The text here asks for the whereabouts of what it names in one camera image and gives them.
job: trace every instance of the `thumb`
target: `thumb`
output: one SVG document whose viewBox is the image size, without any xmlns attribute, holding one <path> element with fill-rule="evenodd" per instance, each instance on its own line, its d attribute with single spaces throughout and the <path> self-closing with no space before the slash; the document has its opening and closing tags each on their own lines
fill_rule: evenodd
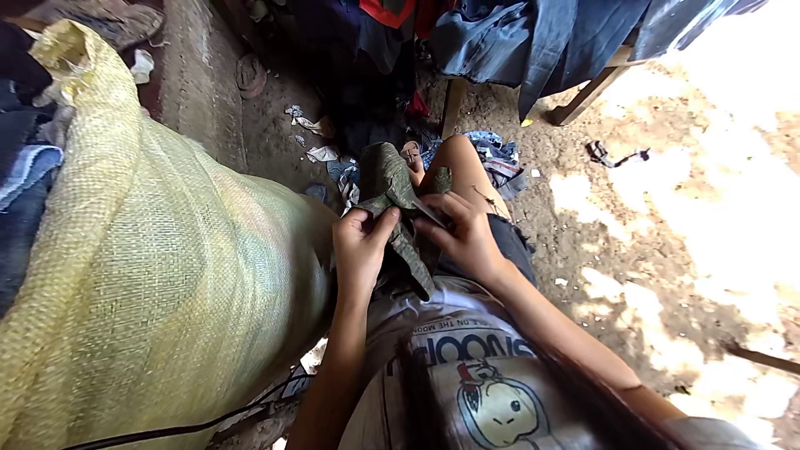
<svg viewBox="0 0 800 450">
<path fill-rule="evenodd" d="M 458 241 L 452 234 L 432 220 L 416 219 L 414 221 L 414 228 L 428 239 L 434 241 L 448 255 L 451 255 L 458 245 Z"/>
<path fill-rule="evenodd" d="M 370 240 L 380 243 L 381 246 L 386 245 L 398 220 L 400 220 L 400 208 L 391 207 L 384 211 L 370 233 Z"/>
</svg>

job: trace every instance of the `long dark hair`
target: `long dark hair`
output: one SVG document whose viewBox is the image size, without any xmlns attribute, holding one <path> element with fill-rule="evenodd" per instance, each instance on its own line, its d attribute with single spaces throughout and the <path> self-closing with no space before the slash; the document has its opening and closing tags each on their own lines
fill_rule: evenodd
<svg viewBox="0 0 800 450">
<path fill-rule="evenodd" d="M 529 346 L 544 363 L 559 391 L 585 416 L 596 438 L 606 448 L 624 450 L 689 450 L 680 438 L 669 433 L 663 424 L 636 413 L 592 372 L 564 355 L 557 348 L 537 339 Z M 414 354 L 410 337 L 396 348 L 400 384 L 406 408 L 406 438 L 409 448 L 449 449 L 444 412 L 430 381 L 427 360 Z"/>
</svg>

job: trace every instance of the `dirt floor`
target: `dirt floor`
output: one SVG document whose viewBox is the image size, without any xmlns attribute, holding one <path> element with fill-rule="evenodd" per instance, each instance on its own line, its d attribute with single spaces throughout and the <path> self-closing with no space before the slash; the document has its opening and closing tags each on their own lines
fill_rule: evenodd
<svg viewBox="0 0 800 450">
<path fill-rule="evenodd" d="M 755 14 L 723 18 L 689 49 L 631 68 L 567 127 L 537 118 L 521 128 L 517 91 L 488 85 L 470 88 L 457 127 L 518 143 L 529 188 L 511 208 L 538 249 L 545 296 L 683 411 L 729 420 L 785 450 L 800 449 L 800 378 L 726 355 L 719 343 L 735 339 L 800 360 L 792 206 L 800 193 L 800 92 L 784 55 L 786 44 L 800 42 L 798 13 L 796 2 L 773 0 Z M 274 54 L 262 95 L 241 101 L 244 155 L 217 148 L 215 156 L 295 191 L 325 183 L 335 197 L 324 164 L 304 155 L 322 142 L 283 112 L 298 104 L 316 120 L 319 101 L 285 52 Z M 445 86 L 421 74 L 434 121 Z M 540 100 L 535 113 L 577 91 Z M 650 148 L 651 158 L 607 169 L 584 149 L 596 139 L 613 159 L 639 148 Z"/>
</svg>

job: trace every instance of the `foot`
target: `foot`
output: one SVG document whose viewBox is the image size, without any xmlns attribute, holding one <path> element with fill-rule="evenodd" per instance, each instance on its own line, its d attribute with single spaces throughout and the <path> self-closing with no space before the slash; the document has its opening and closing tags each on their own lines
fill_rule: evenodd
<svg viewBox="0 0 800 450">
<path fill-rule="evenodd" d="M 419 144 L 415 141 L 409 141 L 403 146 L 400 151 L 400 156 L 406 160 L 408 166 L 408 175 L 411 177 L 411 182 L 419 187 L 422 179 L 425 177 L 425 166 L 422 164 L 422 157 L 419 155 Z"/>
</svg>

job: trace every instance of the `hand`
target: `hand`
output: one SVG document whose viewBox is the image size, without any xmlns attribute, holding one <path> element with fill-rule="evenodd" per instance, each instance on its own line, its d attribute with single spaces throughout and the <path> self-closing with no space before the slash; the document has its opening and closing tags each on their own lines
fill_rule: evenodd
<svg viewBox="0 0 800 450">
<path fill-rule="evenodd" d="M 369 212 L 354 207 L 334 223 L 334 251 L 340 300 L 347 298 L 369 301 L 383 264 L 383 249 L 394 225 L 400 219 L 400 210 L 391 207 L 384 211 L 372 232 L 370 218 Z M 341 295 L 342 292 L 352 295 Z"/>
<path fill-rule="evenodd" d="M 486 213 L 472 203 L 454 192 L 424 195 L 420 200 L 447 214 L 455 223 L 455 230 L 450 233 L 430 219 L 416 219 L 414 227 L 484 287 L 494 285 L 509 270 L 509 264 L 513 265 L 494 241 Z"/>
</svg>

